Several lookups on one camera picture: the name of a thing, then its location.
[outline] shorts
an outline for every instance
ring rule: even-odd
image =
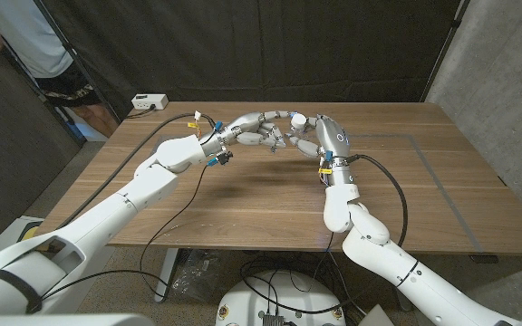
[[[36,78],[35,80],[45,98],[53,106],[75,108],[102,103],[75,63],[72,63],[59,76]]]

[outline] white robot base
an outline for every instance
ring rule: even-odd
[[[256,277],[267,282],[271,280],[273,288]],[[297,272],[290,274],[288,270],[277,272],[270,270],[257,273],[254,277],[247,277],[246,281],[271,300],[299,310],[319,311],[340,303],[335,295],[321,283]],[[284,325],[284,323],[299,326],[344,326],[345,318],[342,309],[320,314],[293,312],[281,307],[277,307],[276,310],[274,304],[263,299],[241,281],[221,300],[215,324],[217,326],[265,326]]]

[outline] person's leg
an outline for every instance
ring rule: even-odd
[[[87,107],[94,113],[94,115],[96,115],[96,117],[104,121],[112,133],[118,128],[118,122],[116,122],[114,117],[112,117],[103,104],[87,105]]]
[[[78,117],[84,119],[84,121],[86,121],[90,127],[98,130],[98,132],[100,132],[102,135],[106,136],[107,138],[112,135],[113,131],[110,129],[110,127],[108,127],[108,125],[102,119],[98,118],[96,114],[94,114],[94,112],[88,107],[82,105],[70,109],[72,109]]]

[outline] humanoid robot hand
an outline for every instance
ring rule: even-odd
[[[271,121],[290,117],[290,114],[282,110],[247,113],[226,127],[203,135],[200,139],[201,146],[206,155],[226,151],[225,146],[237,142],[243,145],[267,145],[275,152],[276,149],[285,147],[285,141],[281,130]]]
[[[324,155],[330,155],[332,158],[348,157],[350,142],[342,126],[331,118],[321,114],[316,118],[306,118],[303,114],[296,113],[291,119],[291,127],[294,134],[286,134],[286,136],[307,157],[317,158]],[[300,138],[312,129],[315,129],[320,145]]]

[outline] blue tape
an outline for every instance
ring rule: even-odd
[[[218,163],[218,159],[217,158],[212,158],[209,162],[207,162],[207,166],[208,167],[212,167],[212,166],[214,166],[217,163]]]

